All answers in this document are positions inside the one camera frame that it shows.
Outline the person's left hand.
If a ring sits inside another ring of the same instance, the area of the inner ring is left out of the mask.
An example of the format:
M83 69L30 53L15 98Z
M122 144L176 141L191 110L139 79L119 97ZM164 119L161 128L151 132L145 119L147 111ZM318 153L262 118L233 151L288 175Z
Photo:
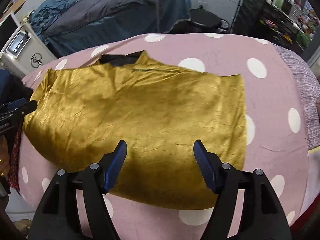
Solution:
M7 140L1 136L0 141L0 174L1 177L8 175L10 171L10 156L8 152Z

